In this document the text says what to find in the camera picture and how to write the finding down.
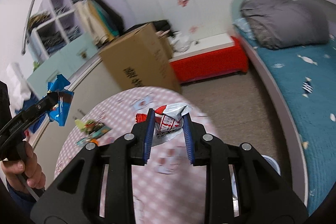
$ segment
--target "tablecloth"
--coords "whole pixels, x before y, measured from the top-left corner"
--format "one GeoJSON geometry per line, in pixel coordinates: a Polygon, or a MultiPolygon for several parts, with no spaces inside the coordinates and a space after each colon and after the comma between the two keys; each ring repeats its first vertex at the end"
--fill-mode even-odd
{"type": "MultiPolygon", "coordinates": [[[[129,133],[136,113],[176,102],[190,102],[180,94],[157,87],[140,87],[120,92],[95,106],[82,121],[102,119],[112,128],[98,139],[98,145],[112,143],[129,133]]],[[[216,135],[206,114],[192,106],[192,121],[204,125],[206,132],[216,135]]],[[[75,143],[84,134],[74,128],[59,154],[55,178],[81,148],[75,143]]],[[[187,157],[184,135],[152,148],[145,166],[132,166],[134,210],[137,224],[200,224],[204,218],[206,167],[193,167],[187,157]]],[[[102,188],[100,215],[104,215],[105,190],[102,188]]]]}

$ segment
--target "brown floor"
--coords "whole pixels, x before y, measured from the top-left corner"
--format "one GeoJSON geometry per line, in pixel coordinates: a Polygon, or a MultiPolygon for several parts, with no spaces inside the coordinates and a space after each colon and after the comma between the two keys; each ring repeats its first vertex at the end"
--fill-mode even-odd
{"type": "Polygon", "coordinates": [[[282,177],[292,183],[287,146],[277,113],[252,65],[247,74],[185,84],[182,94],[208,114],[225,143],[251,143],[259,153],[274,158],[280,165],[282,177]]]}

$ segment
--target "white bucket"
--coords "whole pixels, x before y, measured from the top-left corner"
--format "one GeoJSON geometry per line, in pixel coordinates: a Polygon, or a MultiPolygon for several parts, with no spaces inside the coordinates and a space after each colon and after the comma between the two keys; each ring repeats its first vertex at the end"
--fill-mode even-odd
{"type": "MultiPolygon", "coordinates": [[[[274,170],[281,175],[280,172],[280,166],[279,164],[276,162],[275,159],[266,156],[266,155],[262,155],[262,157],[274,168],[274,170]]],[[[231,176],[231,185],[232,185],[232,194],[234,198],[237,198],[237,187],[236,187],[236,179],[235,179],[235,175],[232,174],[231,176]]]]}

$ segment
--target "white candy wrapper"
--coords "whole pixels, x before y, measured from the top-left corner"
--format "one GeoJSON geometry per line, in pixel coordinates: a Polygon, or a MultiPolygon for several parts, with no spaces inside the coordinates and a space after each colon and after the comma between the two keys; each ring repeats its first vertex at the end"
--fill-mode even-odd
{"type": "MultiPolygon", "coordinates": [[[[152,146],[156,146],[170,141],[178,134],[183,133],[183,119],[192,110],[186,103],[175,103],[164,105],[155,110],[155,131],[152,146]]],[[[135,117],[136,122],[143,122],[147,114],[138,113],[135,117]]]]}

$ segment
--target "silver screw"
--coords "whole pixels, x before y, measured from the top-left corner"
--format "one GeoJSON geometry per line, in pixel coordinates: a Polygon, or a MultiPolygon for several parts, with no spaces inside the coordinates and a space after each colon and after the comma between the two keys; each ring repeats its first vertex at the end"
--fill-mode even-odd
{"type": "Polygon", "coordinates": [[[87,150],[92,150],[96,147],[96,144],[95,143],[88,143],[87,145],[85,145],[85,148],[87,150]]]}
{"type": "Polygon", "coordinates": [[[249,143],[243,143],[241,145],[241,148],[243,148],[244,150],[248,151],[248,150],[251,150],[252,146],[249,143]]]}
{"type": "Polygon", "coordinates": [[[134,135],[132,133],[127,133],[124,138],[125,140],[130,141],[134,139],[134,135]]]}
{"type": "Polygon", "coordinates": [[[203,135],[203,140],[205,140],[205,141],[211,141],[212,139],[213,139],[213,137],[210,134],[203,135]]]}

